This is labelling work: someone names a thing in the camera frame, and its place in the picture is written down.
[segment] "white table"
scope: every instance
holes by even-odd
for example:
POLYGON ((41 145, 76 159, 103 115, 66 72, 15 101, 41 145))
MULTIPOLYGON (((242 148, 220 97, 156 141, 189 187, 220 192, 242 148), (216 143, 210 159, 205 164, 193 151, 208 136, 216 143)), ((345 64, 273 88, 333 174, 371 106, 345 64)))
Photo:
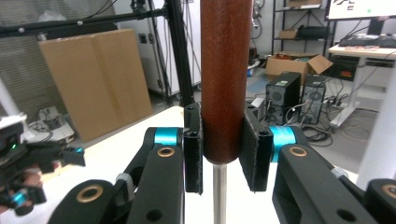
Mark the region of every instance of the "white table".
POLYGON ((363 72, 362 68, 365 66, 366 58, 396 59, 396 49, 348 49, 336 45, 330 48, 329 52, 334 55, 359 57, 359 63, 357 65, 352 90, 349 96, 347 106, 330 123, 332 127, 338 128, 360 104, 360 102, 356 101, 358 91, 355 90, 357 90, 361 86, 361 77, 363 72))
MULTIPOLYGON (((75 185, 88 179, 104 179, 115 183, 116 176, 143 142, 148 127, 182 127, 183 108, 175 106, 117 133, 86 149, 86 167, 66 166, 54 175, 45 176, 44 191, 48 201, 36 205, 32 213, 16 217, 13 211, 0 215, 0 223, 47 223, 60 200, 75 185)), ((186 224, 213 223, 212 164, 204 162, 204 194, 186 194, 186 224)), ((227 223, 279 223, 272 203, 276 163, 271 164, 266 192, 252 193, 243 176, 239 160, 228 165, 227 223)))
MULTIPOLYGON (((358 69, 353 81, 353 90, 361 84, 361 67, 364 66, 366 58, 396 59, 396 49, 348 50, 334 46, 329 49, 330 53, 336 55, 360 57, 358 69)), ((393 67, 387 87, 387 95, 379 108, 378 117, 373 128, 369 144, 359 170, 357 185, 366 189, 372 179, 390 178, 396 179, 396 67, 393 67)), ((357 91, 353 91, 349 98, 347 107, 332 121, 332 125, 338 127, 358 106, 356 103, 357 91)))

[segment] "metal frame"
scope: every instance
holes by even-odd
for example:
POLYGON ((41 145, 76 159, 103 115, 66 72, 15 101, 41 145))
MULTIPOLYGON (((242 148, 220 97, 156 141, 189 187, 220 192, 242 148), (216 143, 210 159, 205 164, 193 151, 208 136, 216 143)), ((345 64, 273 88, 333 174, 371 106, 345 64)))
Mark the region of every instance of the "metal frame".
POLYGON ((100 25, 110 22, 143 20, 146 18, 164 16, 168 19, 172 44, 174 46, 175 62, 177 66, 177 79, 180 86, 180 105, 194 103, 187 40, 183 29, 181 4, 177 0, 165 0, 165 7, 148 12, 133 12, 115 16, 97 18, 84 18, 70 21, 44 21, 21 24, 16 26, 0 26, 0 38, 10 36, 42 35, 51 31, 77 28, 83 26, 100 25))

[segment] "screw hole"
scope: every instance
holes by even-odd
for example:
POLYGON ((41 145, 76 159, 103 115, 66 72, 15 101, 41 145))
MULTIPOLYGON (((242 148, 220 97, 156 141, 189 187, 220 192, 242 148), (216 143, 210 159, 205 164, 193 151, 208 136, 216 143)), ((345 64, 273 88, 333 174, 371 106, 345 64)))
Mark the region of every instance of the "screw hole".
POLYGON ((170 147, 163 147, 158 150, 157 154, 160 157, 171 157, 173 154, 175 154, 175 150, 170 147))
POLYGON ((95 195, 98 192, 97 189, 88 189, 82 194, 83 198, 91 198, 93 195, 95 195))
POLYGON ((154 209, 147 213, 146 218, 150 222, 156 222, 163 217, 163 213, 160 210, 154 209))
POLYGON ((347 210, 339 209, 339 210, 337 210, 337 214, 345 221, 348 221, 348 222, 356 221, 355 216, 352 213, 348 212, 347 210))

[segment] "brown wooden rod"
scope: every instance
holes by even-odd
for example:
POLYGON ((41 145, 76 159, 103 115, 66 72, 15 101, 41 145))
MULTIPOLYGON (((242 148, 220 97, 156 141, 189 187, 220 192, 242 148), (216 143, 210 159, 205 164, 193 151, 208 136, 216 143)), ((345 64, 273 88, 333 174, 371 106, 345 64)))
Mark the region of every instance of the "brown wooden rod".
POLYGON ((240 151, 252 1, 201 0, 204 154, 215 164, 240 151))

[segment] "shelf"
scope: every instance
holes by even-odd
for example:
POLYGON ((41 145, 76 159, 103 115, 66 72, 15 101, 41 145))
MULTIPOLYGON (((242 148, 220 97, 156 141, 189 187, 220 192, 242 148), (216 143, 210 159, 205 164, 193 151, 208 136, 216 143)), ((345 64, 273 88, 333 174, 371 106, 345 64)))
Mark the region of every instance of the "shelf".
POLYGON ((285 38, 277 38, 275 37, 274 40, 294 40, 294 41, 304 41, 304 40, 314 40, 314 41, 325 41, 325 38, 293 38, 293 39, 285 39, 285 38))
POLYGON ((324 9, 321 7, 310 7, 310 8, 282 8, 275 10, 275 12, 285 12, 285 11, 307 11, 307 10, 315 10, 315 9, 324 9))
POLYGON ((327 52, 327 48, 329 46, 332 45, 332 42, 334 41, 334 32, 335 32, 335 28, 336 28, 336 22, 335 21, 323 21, 320 20, 317 15, 321 14, 321 12, 323 10, 325 10, 325 7, 322 7, 320 4, 317 5, 311 5, 311 6, 304 6, 304 7, 294 7, 294 8, 290 8, 290 7, 286 7, 287 5, 287 0, 283 0, 283 8, 281 9, 276 9, 276 0, 273 0, 274 5, 273 5, 273 21, 272 21, 272 27, 273 27, 273 31, 272 31, 272 47, 271 47, 271 53, 274 54, 275 52, 275 42, 279 41, 280 42, 280 50, 284 50, 284 42, 288 42, 289 44, 286 45, 287 47, 289 47, 290 45, 303 45, 304 49, 302 50, 303 52, 307 52, 307 51, 311 51, 311 49, 308 47, 308 43, 309 41, 318 41, 320 44, 322 44, 323 48, 322 48, 322 55, 326 55, 327 52), (285 39, 285 38, 279 38, 276 37, 275 31, 278 29, 279 26, 278 23, 276 23, 276 13, 281 13, 281 14, 277 14, 279 15, 280 19, 282 20, 281 22, 281 27, 280 30, 284 31, 285 30, 285 22, 287 20, 287 17, 290 16, 296 16, 293 14, 288 14, 286 12, 289 11, 297 11, 299 13, 296 13, 296 15, 301 15, 299 20, 295 20, 295 23, 291 26, 291 27, 297 27, 299 24, 303 24, 305 26, 310 26, 311 25, 311 20, 316 21, 317 24, 319 24, 322 27, 325 27, 327 29, 327 33, 328 34, 326 37, 323 38, 293 38, 293 39, 285 39), (304 43, 290 43, 291 41, 303 41, 304 43))

